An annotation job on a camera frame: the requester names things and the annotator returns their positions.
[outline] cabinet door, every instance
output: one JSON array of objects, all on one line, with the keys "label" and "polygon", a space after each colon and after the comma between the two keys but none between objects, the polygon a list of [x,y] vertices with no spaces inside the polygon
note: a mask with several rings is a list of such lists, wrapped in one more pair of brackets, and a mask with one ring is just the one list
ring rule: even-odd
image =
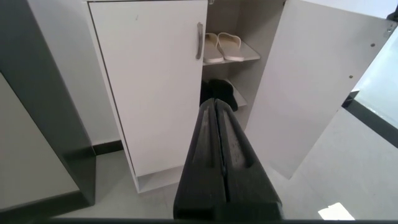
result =
[{"label": "cabinet door", "polygon": [[207,1],[94,2],[90,11],[134,172],[183,165],[198,115]]},{"label": "cabinet door", "polygon": [[293,175],[395,26],[286,2],[246,128],[263,165]]}]

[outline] metal handle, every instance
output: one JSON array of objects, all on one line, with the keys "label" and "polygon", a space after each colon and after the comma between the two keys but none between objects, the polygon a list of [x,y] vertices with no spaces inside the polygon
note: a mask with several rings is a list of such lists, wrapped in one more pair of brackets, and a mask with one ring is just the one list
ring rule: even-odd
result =
[{"label": "metal handle", "polygon": [[201,52],[203,48],[203,24],[198,22],[198,53],[197,60],[201,58]]}]

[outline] gray floor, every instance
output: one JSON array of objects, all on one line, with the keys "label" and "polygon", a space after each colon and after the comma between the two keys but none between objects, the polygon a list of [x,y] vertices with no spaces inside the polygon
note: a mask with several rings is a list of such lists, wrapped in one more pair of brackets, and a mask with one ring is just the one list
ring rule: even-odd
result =
[{"label": "gray floor", "polygon": [[[288,219],[340,202],[355,219],[398,219],[398,149],[340,109],[294,176],[263,164]],[[96,205],[61,217],[172,218],[177,184],[137,194],[122,151],[98,156]]]}]

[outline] shoe cabinet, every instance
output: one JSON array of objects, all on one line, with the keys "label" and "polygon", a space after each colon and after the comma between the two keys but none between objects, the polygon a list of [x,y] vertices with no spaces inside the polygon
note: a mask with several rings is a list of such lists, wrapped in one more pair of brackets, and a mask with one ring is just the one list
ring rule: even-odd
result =
[{"label": "shoe cabinet", "polygon": [[[179,181],[212,78],[234,86],[263,165],[290,178],[396,26],[302,0],[83,5],[138,192]],[[245,60],[203,63],[207,32],[239,36]]]}]

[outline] white sandal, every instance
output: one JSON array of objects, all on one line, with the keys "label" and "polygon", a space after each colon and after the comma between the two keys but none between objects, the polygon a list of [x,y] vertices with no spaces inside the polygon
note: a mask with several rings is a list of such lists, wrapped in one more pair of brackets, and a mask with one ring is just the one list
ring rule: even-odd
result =
[{"label": "white sandal", "polygon": [[224,55],[225,60],[242,62],[244,57],[241,53],[242,40],[236,36],[225,32],[217,36],[218,49]]},{"label": "white sandal", "polygon": [[216,34],[207,33],[205,36],[205,53],[203,61],[206,63],[223,62],[224,57],[217,49],[218,37]]}]

